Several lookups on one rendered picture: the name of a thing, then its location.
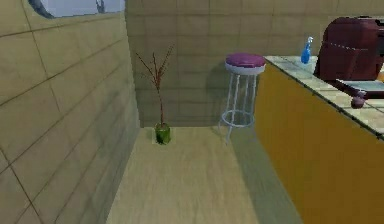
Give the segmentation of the window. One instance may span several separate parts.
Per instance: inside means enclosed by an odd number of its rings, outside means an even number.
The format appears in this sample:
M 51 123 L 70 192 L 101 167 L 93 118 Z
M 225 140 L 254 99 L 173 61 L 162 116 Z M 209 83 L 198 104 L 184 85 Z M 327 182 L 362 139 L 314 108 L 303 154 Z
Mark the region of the window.
M 126 0 L 27 0 L 47 19 L 121 12 Z

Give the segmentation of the red twig plant green pot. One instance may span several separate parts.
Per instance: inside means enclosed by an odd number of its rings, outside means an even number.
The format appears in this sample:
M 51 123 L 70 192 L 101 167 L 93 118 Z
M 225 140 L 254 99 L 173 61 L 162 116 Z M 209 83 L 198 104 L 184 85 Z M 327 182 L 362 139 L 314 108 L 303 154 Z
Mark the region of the red twig plant green pot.
M 135 53 L 142 65 L 147 70 L 147 73 L 144 74 L 144 77 L 146 77 L 154 86 L 157 97 L 159 99 L 160 121 L 154 125 L 155 141 L 159 145 L 167 145 L 171 141 L 171 127 L 164 121 L 164 107 L 161 96 L 161 83 L 162 78 L 165 72 L 167 71 L 169 65 L 168 60 L 172 55 L 173 49 L 174 46 L 171 45 L 168 48 L 167 53 L 165 54 L 165 57 L 161 63 L 158 63 L 156 54 L 152 53 L 152 60 L 150 62 L 151 66 L 149 66 L 149 64 L 146 63 L 138 53 Z

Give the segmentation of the blue spray bottle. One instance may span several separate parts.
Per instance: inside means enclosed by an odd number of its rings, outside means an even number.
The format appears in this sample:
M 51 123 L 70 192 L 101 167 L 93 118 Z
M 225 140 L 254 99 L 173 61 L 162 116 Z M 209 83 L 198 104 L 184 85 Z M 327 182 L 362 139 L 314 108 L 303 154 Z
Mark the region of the blue spray bottle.
M 313 37 L 308 37 L 307 42 L 305 44 L 304 49 L 302 50 L 301 53 L 301 62 L 303 64 L 308 64 L 310 57 L 311 57 L 311 44 L 313 42 Z

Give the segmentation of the yellow counter tiled top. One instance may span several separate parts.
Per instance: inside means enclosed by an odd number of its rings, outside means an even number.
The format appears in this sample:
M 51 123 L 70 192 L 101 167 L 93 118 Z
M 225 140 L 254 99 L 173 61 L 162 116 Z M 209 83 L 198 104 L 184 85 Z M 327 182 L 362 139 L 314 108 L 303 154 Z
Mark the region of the yellow counter tiled top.
M 384 224 L 384 100 L 351 107 L 313 64 L 270 56 L 256 131 L 304 224 Z

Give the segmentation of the purple seat metal stool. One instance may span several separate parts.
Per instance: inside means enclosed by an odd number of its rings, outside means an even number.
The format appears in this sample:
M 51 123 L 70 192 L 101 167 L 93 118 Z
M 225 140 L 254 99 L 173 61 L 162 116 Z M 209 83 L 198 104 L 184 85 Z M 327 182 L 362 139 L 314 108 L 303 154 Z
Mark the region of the purple seat metal stool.
M 258 77 L 265 71 L 263 56 L 251 53 L 232 53 L 225 58 L 225 68 L 230 74 L 225 110 L 218 126 L 228 126 L 226 142 L 234 128 L 255 126 L 255 100 Z

